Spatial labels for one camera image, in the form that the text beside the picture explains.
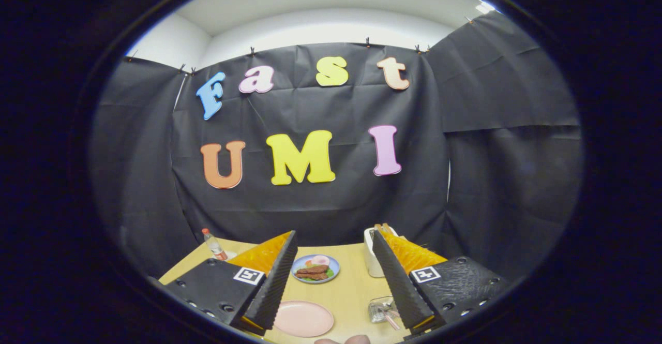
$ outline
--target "pink letter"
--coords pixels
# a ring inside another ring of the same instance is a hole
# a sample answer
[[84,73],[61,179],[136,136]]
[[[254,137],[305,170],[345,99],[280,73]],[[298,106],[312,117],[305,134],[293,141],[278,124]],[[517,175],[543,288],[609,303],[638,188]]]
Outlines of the pink letter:
[[374,137],[374,145],[377,148],[377,166],[373,170],[376,176],[397,174],[402,170],[402,166],[395,161],[393,135],[397,131],[398,129],[393,125],[377,125],[368,129]]
[[250,76],[239,83],[239,92],[242,93],[265,93],[272,90],[274,83],[274,68],[272,66],[258,66],[246,71],[244,76]]

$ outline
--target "yellow letter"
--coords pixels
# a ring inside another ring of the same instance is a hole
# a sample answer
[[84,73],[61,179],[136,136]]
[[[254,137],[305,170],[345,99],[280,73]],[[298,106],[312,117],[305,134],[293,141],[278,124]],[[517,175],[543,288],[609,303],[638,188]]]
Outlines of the yellow letter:
[[225,148],[230,152],[230,175],[227,177],[218,174],[218,152],[220,144],[206,144],[200,148],[203,153],[203,169],[205,179],[217,189],[230,189],[239,185],[242,180],[242,150],[246,147],[244,141],[232,141]]
[[313,130],[308,134],[301,152],[296,149],[287,134],[275,134],[269,136],[267,144],[274,152],[274,177],[272,184],[289,185],[292,178],[288,176],[285,166],[288,167],[292,176],[301,183],[310,165],[310,182],[329,182],[336,179],[336,174],[331,172],[329,163],[329,141],[333,135],[328,130]]
[[343,85],[350,78],[349,73],[343,67],[347,66],[347,61],[342,57],[324,57],[317,61],[317,71],[315,76],[317,82],[322,87],[329,85]]

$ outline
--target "wooden table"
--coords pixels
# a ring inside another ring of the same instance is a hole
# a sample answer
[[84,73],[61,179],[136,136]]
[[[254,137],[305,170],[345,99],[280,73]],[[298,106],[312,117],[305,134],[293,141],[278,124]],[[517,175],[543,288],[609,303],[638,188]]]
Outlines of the wooden table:
[[[255,246],[251,243],[219,241],[225,250],[238,254]],[[385,278],[373,278],[368,274],[363,248],[362,243],[299,247],[298,253],[296,253],[297,258],[311,254],[334,257],[340,263],[340,273],[333,280],[319,285],[303,283],[290,274],[282,301],[306,300],[320,304],[333,314],[334,326],[328,333],[319,337],[296,337],[274,328],[267,330],[263,339],[282,344],[312,344],[317,339],[328,338],[342,344],[349,337],[365,334],[373,344],[402,342],[402,338],[409,335],[410,332],[404,329],[399,318],[396,318],[395,321],[402,328],[397,331],[386,321],[381,323],[371,323],[370,321],[368,302],[376,297],[390,295],[390,289],[388,289]],[[167,285],[210,257],[213,255],[203,243],[165,273],[159,282]]]

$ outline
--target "black curtain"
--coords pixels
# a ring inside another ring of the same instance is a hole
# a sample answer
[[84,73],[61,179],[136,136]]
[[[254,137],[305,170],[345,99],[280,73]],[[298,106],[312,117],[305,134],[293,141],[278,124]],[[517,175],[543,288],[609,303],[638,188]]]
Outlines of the black curtain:
[[[317,61],[341,56],[347,62],[345,85],[321,87]],[[393,56],[407,70],[405,90],[391,89],[377,62]],[[244,72],[255,66],[275,69],[274,88],[242,94]],[[222,108],[203,120],[196,91],[218,71],[225,73]],[[439,249],[447,196],[448,156],[440,102],[432,69],[414,50],[359,44],[315,44],[258,52],[215,64],[184,85],[173,113],[173,172],[187,221],[231,240],[262,242],[291,229],[299,244],[338,245],[363,241],[363,231],[387,222],[410,240]],[[395,125],[395,150],[402,172],[374,175],[374,140],[368,129]],[[304,180],[274,186],[270,135],[288,134],[301,149],[309,132],[329,130],[333,182]],[[246,142],[244,176],[232,189],[210,186],[203,176],[200,147],[222,145],[220,173],[229,173],[225,144]]]
[[120,63],[101,96],[89,149],[97,208],[109,236],[158,277],[197,245],[170,165],[171,115],[182,80],[170,66]]
[[529,273],[570,220],[582,175],[579,118],[563,76],[491,12],[430,49],[451,161],[443,255],[506,278]]
[[[317,61],[341,56],[346,84],[321,87]],[[391,89],[378,61],[407,69]],[[274,87],[242,94],[246,70],[272,66]],[[209,120],[196,91],[223,71],[222,108]],[[513,279],[541,260],[563,230],[581,181],[581,133],[572,95],[547,54],[498,12],[465,24],[430,52],[314,44],[258,52],[193,76],[134,59],[102,97],[92,141],[99,207],[111,235],[156,277],[202,242],[200,229],[259,243],[291,229],[301,245],[362,241],[387,222],[409,240],[464,254]],[[395,125],[402,172],[376,176],[368,129]],[[301,149],[329,130],[333,182],[274,186],[267,137]],[[244,141],[243,178],[209,185],[203,144]]]

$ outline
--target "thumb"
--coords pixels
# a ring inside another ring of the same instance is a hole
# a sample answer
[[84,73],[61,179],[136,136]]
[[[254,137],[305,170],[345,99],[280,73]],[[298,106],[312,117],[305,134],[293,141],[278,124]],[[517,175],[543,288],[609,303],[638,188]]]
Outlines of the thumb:
[[331,339],[317,339],[313,344],[340,344],[337,341]]
[[366,335],[355,335],[345,341],[345,344],[370,344]]

